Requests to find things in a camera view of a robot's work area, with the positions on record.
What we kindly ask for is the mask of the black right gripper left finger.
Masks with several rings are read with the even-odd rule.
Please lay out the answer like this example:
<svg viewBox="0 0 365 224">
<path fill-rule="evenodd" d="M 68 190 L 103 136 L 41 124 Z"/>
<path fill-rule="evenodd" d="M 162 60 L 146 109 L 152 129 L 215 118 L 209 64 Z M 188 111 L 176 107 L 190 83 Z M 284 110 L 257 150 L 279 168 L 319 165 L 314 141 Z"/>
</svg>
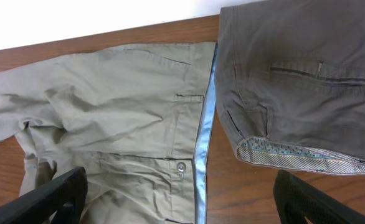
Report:
<svg viewBox="0 0 365 224">
<path fill-rule="evenodd" d="M 79 223 L 88 181 L 85 169 L 76 167 L 0 207 L 0 224 Z"/>
</svg>

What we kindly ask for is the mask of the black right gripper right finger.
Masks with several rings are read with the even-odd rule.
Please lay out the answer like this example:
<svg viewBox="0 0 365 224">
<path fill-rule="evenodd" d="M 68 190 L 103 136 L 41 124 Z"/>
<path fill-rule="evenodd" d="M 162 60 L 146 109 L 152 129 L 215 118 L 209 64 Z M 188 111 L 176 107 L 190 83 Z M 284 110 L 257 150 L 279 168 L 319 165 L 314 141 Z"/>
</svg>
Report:
<svg viewBox="0 0 365 224">
<path fill-rule="evenodd" d="M 365 215 L 285 170 L 278 171 L 273 197 L 282 224 L 365 224 Z"/>
</svg>

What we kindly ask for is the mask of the khaki green shorts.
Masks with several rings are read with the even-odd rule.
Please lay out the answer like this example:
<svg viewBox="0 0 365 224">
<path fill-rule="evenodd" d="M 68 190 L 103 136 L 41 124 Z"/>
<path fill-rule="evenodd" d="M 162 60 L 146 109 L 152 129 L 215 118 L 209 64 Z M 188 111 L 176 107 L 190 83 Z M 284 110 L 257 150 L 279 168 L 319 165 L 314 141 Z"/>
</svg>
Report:
<svg viewBox="0 0 365 224">
<path fill-rule="evenodd" d="M 0 72 L 0 142 L 25 153 L 20 193 L 83 167 L 82 223 L 196 223 L 215 49 L 130 44 Z"/>
</svg>

